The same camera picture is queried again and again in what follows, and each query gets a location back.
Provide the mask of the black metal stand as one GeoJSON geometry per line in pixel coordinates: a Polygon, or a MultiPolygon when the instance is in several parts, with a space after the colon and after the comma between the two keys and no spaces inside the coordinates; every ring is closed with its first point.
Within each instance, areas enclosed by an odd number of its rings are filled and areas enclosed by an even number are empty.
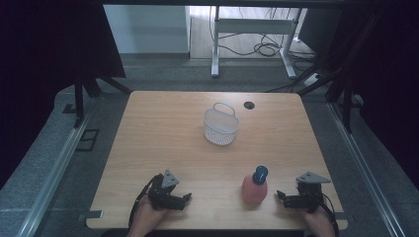
{"type": "Polygon", "coordinates": [[[343,95],[342,122],[348,131],[351,131],[350,113],[353,93],[350,70],[378,17],[377,10],[362,9],[329,10],[320,16],[317,21],[317,39],[330,40],[329,49],[327,54],[320,55],[308,71],[325,69],[328,74],[297,91],[300,96],[304,96],[331,82],[325,99],[327,102],[335,103],[343,95]]]}
{"type": "MultiPolygon", "coordinates": [[[[101,80],[127,95],[130,95],[132,92],[132,89],[126,87],[125,85],[121,84],[120,82],[118,82],[112,77],[104,76],[104,77],[101,77],[101,80]]],[[[74,83],[75,114],[76,114],[76,121],[74,124],[75,128],[79,127],[82,121],[84,120],[84,99],[83,99],[84,91],[86,91],[88,96],[91,98],[99,98],[102,94],[102,91],[100,89],[100,86],[96,78],[84,77],[84,78],[79,78],[75,81],[74,83]]]]}

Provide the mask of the white power strip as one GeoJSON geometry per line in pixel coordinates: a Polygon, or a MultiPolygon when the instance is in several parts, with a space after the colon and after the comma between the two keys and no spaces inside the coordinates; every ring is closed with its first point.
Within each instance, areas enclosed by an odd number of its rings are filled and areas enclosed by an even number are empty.
{"type": "Polygon", "coordinates": [[[319,80],[321,78],[321,76],[318,73],[313,73],[312,75],[310,75],[305,81],[304,81],[304,85],[306,87],[312,85],[313,83],[315,83],[317,80],[319,80]]]}

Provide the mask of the black floor bracket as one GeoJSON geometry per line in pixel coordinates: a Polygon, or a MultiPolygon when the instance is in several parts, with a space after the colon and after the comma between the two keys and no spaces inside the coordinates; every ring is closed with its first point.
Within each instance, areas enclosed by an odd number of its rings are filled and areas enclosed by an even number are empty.
{"type": "Polygon", "coordinates": [[[91,152],[96,144],[99,132],[99,129],[85,129],[77,143],[76,151],[91,152]]]}

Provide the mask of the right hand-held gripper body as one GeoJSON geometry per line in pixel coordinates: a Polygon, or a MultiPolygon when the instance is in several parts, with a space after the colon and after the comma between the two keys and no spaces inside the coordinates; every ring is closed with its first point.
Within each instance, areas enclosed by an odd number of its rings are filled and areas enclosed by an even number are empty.
{"type": "Polygon", "coordinates": [[[324,203],[322,185],[330,183],[330,180],[312,172],[306,172],[296,178],[298,190],[298,207],[309,213],[313,213],[324,203]]]}

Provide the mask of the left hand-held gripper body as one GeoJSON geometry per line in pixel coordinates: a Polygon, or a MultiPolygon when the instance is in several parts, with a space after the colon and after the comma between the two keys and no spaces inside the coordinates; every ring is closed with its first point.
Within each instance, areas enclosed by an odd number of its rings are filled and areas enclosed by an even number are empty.
{"type": "Polygon", "coordinates": [[[148,198],[152,206],[155,209],[173,209],[172,202],[175,200],[171,192],[178,184],[179,181],[168,169],[163,174],[154,176],[148,190],[148,198]]]}

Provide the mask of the white desk frame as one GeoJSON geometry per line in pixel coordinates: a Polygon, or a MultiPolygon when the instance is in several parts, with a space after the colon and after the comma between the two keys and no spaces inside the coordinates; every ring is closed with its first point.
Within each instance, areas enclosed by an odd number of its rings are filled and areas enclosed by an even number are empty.
{"type": "Polygon", "coordinates": [[[280,57],[291,79],[296,77],[290,61],[290,48],[295,36],[302,9],[297,8],[292,19],[222,19],[219,17],[219,6],[215,7],[213,20],[213,47],[211,50],[211,76],[219,75],[220,34],[262,34],[281,35],[286,37],[285,44],[280,47],[280,57]]]}

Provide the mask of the dark curtain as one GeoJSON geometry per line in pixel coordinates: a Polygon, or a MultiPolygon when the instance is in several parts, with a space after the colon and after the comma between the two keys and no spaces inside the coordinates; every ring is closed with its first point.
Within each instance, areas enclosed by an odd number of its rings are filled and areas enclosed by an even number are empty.
{"type": "Polygon", "coordinates": [[[103,76],[125,76],[104,0],[0,0],[0,189],[55,95],[103,76]]]}
{"type": "MultiPolygon", "coordinates": [[[[378,2],[377,23],[326,98],[337,99],[346,86],[361,96],[361,116],[419,189],[419,0],[378,2]]],[[[362,7],[309,9],[299,38],[335,70],[371,14],[362,7]]]]}

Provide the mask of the pink bottle with blue cap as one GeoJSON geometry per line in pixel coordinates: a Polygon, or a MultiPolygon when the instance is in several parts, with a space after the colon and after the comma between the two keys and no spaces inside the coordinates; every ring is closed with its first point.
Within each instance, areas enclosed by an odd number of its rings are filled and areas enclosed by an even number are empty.
{"type": "Polygon", "coordinates": [[[246,203],[260,204],[265,199],[268,192],[268,174],[265,166],[258,166],[252,174],[244,177],[241,192],[246,203]]]}

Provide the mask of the person's right hand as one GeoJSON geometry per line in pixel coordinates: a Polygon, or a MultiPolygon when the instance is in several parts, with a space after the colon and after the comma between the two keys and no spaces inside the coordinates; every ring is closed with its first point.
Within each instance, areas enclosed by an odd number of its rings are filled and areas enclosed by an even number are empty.
{"type": "Polygon", "coordinates": [[[322,207],[317,208],[313,213],[309,213],[306,210],[301,210],[299,213],[312,232],[320,233],[326,230],[333,230],[328,214],[322,207]]]}

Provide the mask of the person's left hand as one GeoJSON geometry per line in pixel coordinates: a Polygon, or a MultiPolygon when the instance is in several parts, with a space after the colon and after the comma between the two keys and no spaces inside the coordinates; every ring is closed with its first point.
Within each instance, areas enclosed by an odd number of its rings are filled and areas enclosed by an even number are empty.
{"type": "Polygon", "coordinates": [[[135,223],[142,227],[154,229],[168,212],[168,209],[155,209],[148,196],[145,196],[139,202],[139,207],[135,214],[135,223]]]}

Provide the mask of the white mesh basket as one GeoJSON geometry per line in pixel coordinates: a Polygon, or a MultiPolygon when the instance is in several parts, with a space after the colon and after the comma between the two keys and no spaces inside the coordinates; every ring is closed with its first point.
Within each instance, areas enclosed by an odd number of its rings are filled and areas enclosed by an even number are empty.
{"type": "Polygon", "coordinates": [[[239,119],[229,103],[216,102],[204,114],[205,138],[219,146],[231,144],[237,134],[239,119]]]}

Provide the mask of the aluminium floor rail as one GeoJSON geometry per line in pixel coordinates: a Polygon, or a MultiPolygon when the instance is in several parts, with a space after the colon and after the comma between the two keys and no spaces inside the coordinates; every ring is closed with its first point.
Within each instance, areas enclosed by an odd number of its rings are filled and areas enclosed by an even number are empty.
{"type": "Polygon", "coordinates": [[[92,117],[92,110],[93,108],[88,108],[78,126],[71,129],[16,237],[35,236],[86,125],[92,117]]]}
{"type": "Polygon", "coordinates": [[[358,143],[356,142],[353,134],[347,130],[342,122],[343,116],[339,112],[339,108],[335,104],[327,103],[327,107],[332,114],[332,117],[341,133],[344,141],[346,142],[351,156],[356,164],[360,175],[377,207],[384,225],[386,226],[391,237],[406,237],[406,233],[400,225],[399,219],[395,214],[388,199],[384,195],[381,187],[379,186],[376,177],[372,173],[358,143]]]}

